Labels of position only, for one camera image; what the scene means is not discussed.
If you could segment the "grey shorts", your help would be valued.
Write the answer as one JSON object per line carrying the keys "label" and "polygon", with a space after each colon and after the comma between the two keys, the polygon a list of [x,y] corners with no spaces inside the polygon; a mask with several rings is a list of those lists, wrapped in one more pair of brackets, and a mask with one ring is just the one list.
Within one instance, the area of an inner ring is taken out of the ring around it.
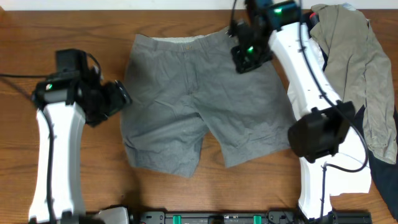
{"label": "grey shorts", "polygon": [[132,103],[121,136],[133,167],[191,177],[214,135],[226,167],[289,147],[290,101],[274,66],[236,71],[225,30],[186,38],[136,35],[124,76]]}

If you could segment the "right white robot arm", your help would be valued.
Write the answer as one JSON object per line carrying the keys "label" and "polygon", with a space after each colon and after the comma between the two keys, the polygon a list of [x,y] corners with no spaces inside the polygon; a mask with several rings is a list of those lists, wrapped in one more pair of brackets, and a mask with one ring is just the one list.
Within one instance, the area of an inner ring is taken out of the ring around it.
{"label": "right white robot arm", "polygon": [[310,47],[301,5],[295,1],[245,1],[249,22],[231,19],[228,34],[237,37],[231,54],[238,73],[259,68],[276,56],[289,81],[296,122],[288,130],[291,149],[300,159],[298,207],[307,223],[333,220],[328,168],[339,150],[360,142],[351,127],[352,103],[343,103],[330,86]]}

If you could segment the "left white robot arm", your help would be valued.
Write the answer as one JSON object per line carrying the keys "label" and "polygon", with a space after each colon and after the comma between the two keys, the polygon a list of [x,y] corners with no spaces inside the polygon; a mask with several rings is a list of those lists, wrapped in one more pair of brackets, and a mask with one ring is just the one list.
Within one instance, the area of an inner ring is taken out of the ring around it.
{"label": "left white robot arm", "polygon": [[124,85],[63,72],[39,82],[32,99],[40,146],[29,223],[96,223],[86,217],[81,192],[81,137],[85,125],[95,127],[131,103]]}

